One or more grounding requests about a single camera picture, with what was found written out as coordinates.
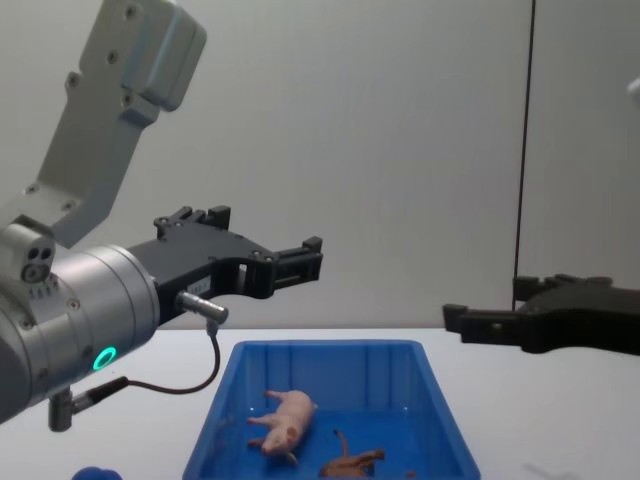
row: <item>white wall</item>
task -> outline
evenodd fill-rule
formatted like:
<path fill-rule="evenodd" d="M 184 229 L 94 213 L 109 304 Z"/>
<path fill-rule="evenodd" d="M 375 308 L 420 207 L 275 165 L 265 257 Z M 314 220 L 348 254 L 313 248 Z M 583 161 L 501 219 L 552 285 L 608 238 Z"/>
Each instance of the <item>white wall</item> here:
<path fill-rule="evenodd" d="M 640 288 L 640 2 L 538 0 L 520 272 Z"/>
<path fill-rule="evenodd" d="M 529 2 L 180 3 L 209 32 L 192 88 L 81 246 L 228 204 L 258 243 L 317 234 L 326 253 L 319 283 L 219 299 L 230 326 L 435 326 L 443 303 L 509 305 Z M 37 172 L 98 6 L 0 2 L 2 202 Z"/>

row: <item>blue plastic bin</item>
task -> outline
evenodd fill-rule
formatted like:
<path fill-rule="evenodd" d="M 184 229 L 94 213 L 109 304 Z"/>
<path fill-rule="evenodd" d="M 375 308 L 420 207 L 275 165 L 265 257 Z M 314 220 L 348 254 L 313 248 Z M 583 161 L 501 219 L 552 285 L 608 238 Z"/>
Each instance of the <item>blue plastic bin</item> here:
<path fill-rule="evenodd" d="M 299 465 L 247 445 L 267 429 L 249 416 L 272 412 L 267 389 L 308 393 L 318 405 Z M 316 479 L 341 455 L 382 448 L 374 478 L 477 480 L 478 468 L 438 387 L 422 345 L 409 341 L 273 341 L 235 346 L 184 480 Z"/>

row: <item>white table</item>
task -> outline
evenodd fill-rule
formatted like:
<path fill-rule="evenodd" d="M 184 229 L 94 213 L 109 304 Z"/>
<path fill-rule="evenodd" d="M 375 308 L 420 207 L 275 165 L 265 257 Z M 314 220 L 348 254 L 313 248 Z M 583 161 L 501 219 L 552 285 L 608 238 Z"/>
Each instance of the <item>white table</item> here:
<path fill-rule="evenodd" d="M 536 356 L 464 345 L 442 330 L 223 330 L 222 367 L 238 341 L 315 336 L 422 342 L 484 479 L 640 478 L 640 358 L 587 349 Z M 212 357 L 203 331 L 162 331 L 74 391 L 123 374 L 193 386 Z M 217 384 L 181 397 L 128 388 L 63 434 L 48 430 L 47 405 L 37 405 L 0 426 L 0 478 L 68 480 L 93 465 L 125 480 L 178 480 Z"/>

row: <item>pink toy pig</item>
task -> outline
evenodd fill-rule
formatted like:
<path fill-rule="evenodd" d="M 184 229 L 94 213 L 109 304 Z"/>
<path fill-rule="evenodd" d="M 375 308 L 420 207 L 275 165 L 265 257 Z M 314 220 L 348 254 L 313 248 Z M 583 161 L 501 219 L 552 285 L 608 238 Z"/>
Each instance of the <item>pink toy pig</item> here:
<path fill-rule="evenodd" d="M 275 413 L 247 419 L 249 424 L 269 427 L 266 438 L 249 440 L 249 445 L 261 447 L 265 455 L 286 455 L 289 460 L 297 464 L 298 460 L 292 450 L 298 446 L 309 428 L 316 405 L 306 393 L 299 390 L 289 392 L 267 390 L 265 395 L 277 398 L 281 403 Z"/>

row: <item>brown toy animal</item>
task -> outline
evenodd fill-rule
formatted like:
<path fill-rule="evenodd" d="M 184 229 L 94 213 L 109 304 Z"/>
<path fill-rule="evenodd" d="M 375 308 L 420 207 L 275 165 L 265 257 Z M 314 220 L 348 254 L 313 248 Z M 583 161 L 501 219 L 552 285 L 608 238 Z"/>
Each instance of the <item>brown toy animal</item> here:
<path fill-rule="evenodd" d="M 366 478 L 376 460 L 384 460 L 384 450 L 369 450 L 356 456 L 349 456 L 349 445 L 342 432 L 334 430 L 342 444 L 342 456 L 331 460 L 320 470 L 320 477 Z"/>

